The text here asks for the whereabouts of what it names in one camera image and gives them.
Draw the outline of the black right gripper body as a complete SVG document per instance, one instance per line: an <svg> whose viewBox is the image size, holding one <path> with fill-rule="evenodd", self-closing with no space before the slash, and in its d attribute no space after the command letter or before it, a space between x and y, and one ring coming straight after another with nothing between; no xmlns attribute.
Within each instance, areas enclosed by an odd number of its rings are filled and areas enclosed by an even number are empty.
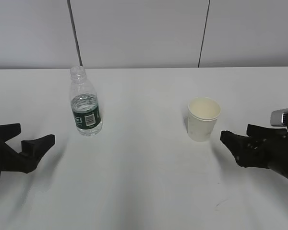
<svg viewBox="0 0 288 230"><path fill-rule="evenodd" d="M267 168L288 179L288 137L269 139L264 150Z"/></svg>

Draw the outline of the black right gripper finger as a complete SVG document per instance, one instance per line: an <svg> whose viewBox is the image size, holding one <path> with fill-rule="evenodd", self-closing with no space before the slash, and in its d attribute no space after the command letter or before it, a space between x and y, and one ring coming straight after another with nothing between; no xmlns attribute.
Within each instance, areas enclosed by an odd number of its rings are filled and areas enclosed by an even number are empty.
<svg viewBox="0 0 288 230"><path fill-rule="evenodd" d="M247 135L246 139L274 140L274 139L286 138L288 136L288 132L285 128L267 128L248 124L246 135Z"/></svg>
<svg viewBox="0 0 288 230"><path fill-rule="evenodd" d="M220 141L233 155L237 165L248 168L267 168L268 159L264 150L269 134L250 132L241 136L230 131L221 131Z"/></svg>

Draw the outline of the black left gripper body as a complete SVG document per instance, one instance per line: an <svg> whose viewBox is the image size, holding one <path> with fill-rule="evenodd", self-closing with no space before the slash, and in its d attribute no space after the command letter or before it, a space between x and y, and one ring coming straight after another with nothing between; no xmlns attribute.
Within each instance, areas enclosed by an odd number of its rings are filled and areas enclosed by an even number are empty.
<svg viewBox="0 0 288 230"><path fill-rule="evenodd" d="M19 154L0 139L0 170L3 172L21 172Z"/></svg>

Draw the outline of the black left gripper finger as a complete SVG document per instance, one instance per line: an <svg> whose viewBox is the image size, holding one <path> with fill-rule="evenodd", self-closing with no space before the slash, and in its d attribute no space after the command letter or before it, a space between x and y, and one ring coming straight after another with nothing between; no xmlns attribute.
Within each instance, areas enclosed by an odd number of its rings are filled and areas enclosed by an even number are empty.
<svg viewBox="0 0 288 230"><path fill-rule="evenodd" d="M21 133L21 124L6 124L0 125L0 139L8 141Z"/></svg>
<svg viewBox="0 0 288 230"><path fill-rule="evenodd" d="M55 135L50 134L34 140L21 141L21 172L34 171L44 155L55 145Z"/></svg>

